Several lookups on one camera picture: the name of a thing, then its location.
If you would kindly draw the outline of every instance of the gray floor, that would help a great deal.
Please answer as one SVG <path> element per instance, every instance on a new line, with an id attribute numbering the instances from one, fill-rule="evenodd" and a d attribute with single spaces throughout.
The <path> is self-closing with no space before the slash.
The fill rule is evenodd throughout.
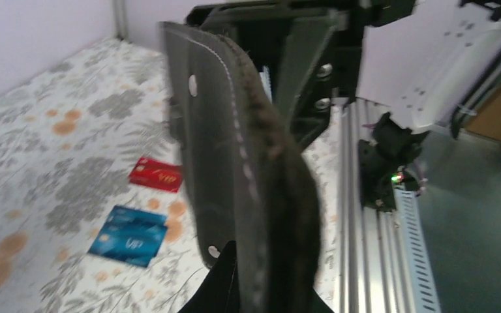
<path id="1" fill-rule="evenodd" d="M 432 133 L 420 157 L 422 226 L 443 312 L 501 312 L 501 156 L 493 143 Z"/>

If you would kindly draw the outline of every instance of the floral tablecloth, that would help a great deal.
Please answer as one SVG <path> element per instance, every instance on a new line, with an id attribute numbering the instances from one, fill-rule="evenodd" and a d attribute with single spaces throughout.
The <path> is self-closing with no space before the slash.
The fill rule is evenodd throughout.
<path id="1" fill-rule="evenodd" d="M 0 313 L 177 312 L 204 279 L 183 188 L 127 181 L 142 155 L 179 160 L 164 122 L 165 64 L 106 39 L 0 98 Z M 337 121 L 305 153 L 324 199 L 316 290 L 330 306 Z M 148 269 L 86 253 L 116 204 L 169 216 Z"/>

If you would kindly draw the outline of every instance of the aluminum rail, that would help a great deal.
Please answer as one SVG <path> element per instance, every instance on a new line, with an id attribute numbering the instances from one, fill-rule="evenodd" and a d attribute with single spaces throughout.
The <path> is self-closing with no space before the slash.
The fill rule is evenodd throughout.
<path id="1" fill-rule="evenodd" d="M 396 190 L 397 211 L 363 207 L 358 141 L 389 108 L 359 99 L 341 116 L 338 218 L 339 273 L 334 307 L 340 313 L 440 312 L 415 193 Z"/>

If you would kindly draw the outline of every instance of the blue card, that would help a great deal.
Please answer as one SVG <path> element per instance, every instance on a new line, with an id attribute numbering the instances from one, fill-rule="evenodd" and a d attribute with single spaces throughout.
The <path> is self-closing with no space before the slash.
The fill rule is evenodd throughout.
<path id="1" fill-rule="evenodd" d="M 165 222 L 164 215 L 115 206 L 88 253 L 147 267 L 164 240 Z"/>

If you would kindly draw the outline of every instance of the red card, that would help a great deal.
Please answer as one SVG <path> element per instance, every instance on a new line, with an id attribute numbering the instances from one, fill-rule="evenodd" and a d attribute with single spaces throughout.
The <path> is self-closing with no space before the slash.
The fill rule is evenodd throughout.
<path id="1" fill-rule="evenodd" d="M 129 175 L 130 183 L 168 192 L 177 192 L 183 177 L 179 166 L 142 157 Z"/>

